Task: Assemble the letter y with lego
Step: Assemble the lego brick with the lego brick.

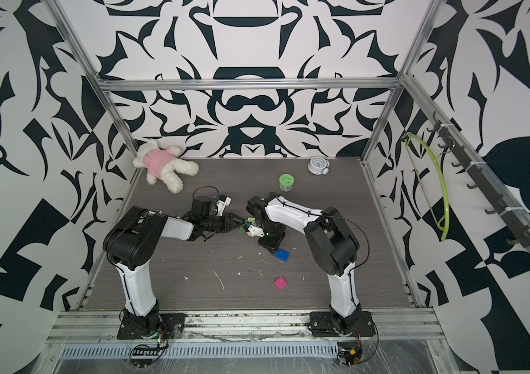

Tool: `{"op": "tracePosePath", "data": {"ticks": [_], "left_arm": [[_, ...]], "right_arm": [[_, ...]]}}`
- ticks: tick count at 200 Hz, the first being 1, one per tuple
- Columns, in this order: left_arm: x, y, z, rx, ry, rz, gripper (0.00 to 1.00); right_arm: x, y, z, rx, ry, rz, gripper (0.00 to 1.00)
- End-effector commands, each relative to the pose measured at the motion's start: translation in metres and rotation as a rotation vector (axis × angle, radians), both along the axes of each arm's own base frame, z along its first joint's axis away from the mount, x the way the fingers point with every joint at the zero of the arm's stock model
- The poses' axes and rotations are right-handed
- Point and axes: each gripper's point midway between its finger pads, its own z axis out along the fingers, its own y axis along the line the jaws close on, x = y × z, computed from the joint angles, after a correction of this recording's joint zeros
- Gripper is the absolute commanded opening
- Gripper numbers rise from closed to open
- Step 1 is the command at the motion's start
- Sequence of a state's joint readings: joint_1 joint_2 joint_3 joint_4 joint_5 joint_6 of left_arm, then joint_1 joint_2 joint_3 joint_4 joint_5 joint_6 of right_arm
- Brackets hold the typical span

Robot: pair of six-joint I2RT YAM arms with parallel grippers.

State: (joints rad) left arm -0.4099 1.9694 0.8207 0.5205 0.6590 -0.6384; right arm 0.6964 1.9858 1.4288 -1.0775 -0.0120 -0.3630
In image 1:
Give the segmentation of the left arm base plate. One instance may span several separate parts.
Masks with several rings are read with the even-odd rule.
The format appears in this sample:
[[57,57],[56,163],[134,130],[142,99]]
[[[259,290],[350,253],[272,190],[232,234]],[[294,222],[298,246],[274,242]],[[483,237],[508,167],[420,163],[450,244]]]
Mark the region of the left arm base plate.
[[185,313],[159,313],[136,316],[124,309],[121,315],[118,340],[173,338],[185,329]]

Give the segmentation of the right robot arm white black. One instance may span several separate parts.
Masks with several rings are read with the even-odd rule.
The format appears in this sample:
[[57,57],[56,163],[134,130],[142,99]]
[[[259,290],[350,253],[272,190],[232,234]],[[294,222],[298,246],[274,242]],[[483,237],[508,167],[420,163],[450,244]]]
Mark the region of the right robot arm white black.
[[360,244],[339,211],[304,207],[277,193],[254,196],[246,210],[263,231],[259,245],[272,254],[280,249],[287,228],[305,235],[313,259],[327,274],[332,316],[347,327],[354,325],[362,311],[353,277]]

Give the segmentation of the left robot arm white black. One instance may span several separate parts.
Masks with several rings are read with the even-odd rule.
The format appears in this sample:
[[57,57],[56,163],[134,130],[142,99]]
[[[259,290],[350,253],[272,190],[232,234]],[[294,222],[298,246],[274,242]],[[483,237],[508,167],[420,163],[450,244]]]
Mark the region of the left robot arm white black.
[[161,238],[194,242],[208,240],[243,226],[245,219],[220,212],[228,200],[199,196],[182,216],[172,216],[139,206],[130,208],[104,239],[108,262],[118,270],[125,297],[124,317],[153,329],[158,320],[158,302],[153,293],[149,262]]

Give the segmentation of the pink lego brick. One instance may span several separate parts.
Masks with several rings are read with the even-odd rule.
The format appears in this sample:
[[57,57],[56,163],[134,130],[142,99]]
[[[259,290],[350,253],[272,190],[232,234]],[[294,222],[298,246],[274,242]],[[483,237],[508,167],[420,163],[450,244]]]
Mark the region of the pink lego brick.
[[274,281],[274,284],[278,290],[282,290],[288,286],[288,282],[283,277],[279,277],[278,279],[276,279]]

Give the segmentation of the blue lego brick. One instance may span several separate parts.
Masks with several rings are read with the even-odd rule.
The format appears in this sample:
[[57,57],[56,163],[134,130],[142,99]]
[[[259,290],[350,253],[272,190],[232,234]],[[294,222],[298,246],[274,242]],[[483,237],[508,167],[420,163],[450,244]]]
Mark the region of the blue lego brick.
[[283,249],[278,249],[274,253],[274,257],[277,258],[278,260],[280,260],[283,263],[287,263],[287,261],[289,259],[289,256],[290,256],[290,253],[285,251],[285,250],[283,250]]

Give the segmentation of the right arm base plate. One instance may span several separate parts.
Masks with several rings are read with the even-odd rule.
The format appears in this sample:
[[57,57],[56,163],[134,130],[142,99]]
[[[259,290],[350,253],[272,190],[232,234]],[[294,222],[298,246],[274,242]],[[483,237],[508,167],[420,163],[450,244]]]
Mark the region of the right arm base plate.
[[370,338],[376,334],[371,313],[359,309],[348,317],[335,312],[311,312],[307,327],[316,338]]

